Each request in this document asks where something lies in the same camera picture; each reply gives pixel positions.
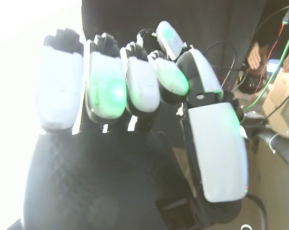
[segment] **floor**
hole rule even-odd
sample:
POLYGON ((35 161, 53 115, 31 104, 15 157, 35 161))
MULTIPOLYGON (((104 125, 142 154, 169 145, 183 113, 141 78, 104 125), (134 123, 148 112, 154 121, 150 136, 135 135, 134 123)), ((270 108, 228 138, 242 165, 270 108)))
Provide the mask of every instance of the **floor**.
MULTIPOLYGON (((277 154, 273 154, 263 142, 258 152, 251 150, 248 144, 249 193, 259 197, 267 212, 267 229, 289 230, 289 168, 277 154)), ((184 149, 174 148, 179 164, 191 182, 188 159, 184 149)), ((243 224, 252 229, 261 229, 261 219, 255 203, 245 198, 239 216, 229 224, 215 225, 209 230, 239 230, 243 224)))

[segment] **green light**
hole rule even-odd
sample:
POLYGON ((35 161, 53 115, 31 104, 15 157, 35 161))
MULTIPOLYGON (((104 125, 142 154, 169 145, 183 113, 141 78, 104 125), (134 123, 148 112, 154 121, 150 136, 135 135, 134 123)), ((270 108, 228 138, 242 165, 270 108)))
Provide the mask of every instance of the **green light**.
POLYGON ((126 107, 125 79, 120 73, 94 71, 88 83, 89 104, 95 113, 107 119, 120 117, 126 107))
POLYGON ((157 78, 160 83, 170 92, 185 96, 189 90, 189 83, 182 71, 167 60, 158 60, 157 78))
POLYGON ((174 30, 172 30, 171 28, 165 29, 164 33, 166 40, 171 40, 174 37, 174 30))

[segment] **white ring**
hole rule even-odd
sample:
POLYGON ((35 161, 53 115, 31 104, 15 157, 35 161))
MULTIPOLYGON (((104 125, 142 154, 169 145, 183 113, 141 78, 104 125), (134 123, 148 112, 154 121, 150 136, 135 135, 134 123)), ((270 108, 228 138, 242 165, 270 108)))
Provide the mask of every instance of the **white ring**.
POLYGON ((250 230, 252 230, 252 227, 248 224, 244 224, 243 226, 241 226, 240 230, 243 230, 244 228, 249 228, 250 230))

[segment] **black backdrop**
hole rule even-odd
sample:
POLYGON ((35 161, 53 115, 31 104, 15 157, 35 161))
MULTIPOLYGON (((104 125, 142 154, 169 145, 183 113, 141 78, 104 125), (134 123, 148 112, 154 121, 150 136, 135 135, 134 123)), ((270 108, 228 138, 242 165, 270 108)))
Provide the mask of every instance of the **black backdrop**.
MULTIPOLYGON (((142 28, 156 29, 169 21, 184 41, 204 51, 217 41, 230 41, 236 48, 235 68, 240 68, 251 43, 266 0, 83 0, 83 28, 87 39, 108 32, 118 45, 136 40, 142 28)), ((207 53, 211 64, 230 67, 232 51, 216 46, 207 53)), ((217 71, 224 77, 226 71, 217 71)), ((230 75, 233 86, 237 72, 230 75)), ((176 111, 179 106, 161 105, 154 130, 162 130, 174 146, 183 139, 176 111)))

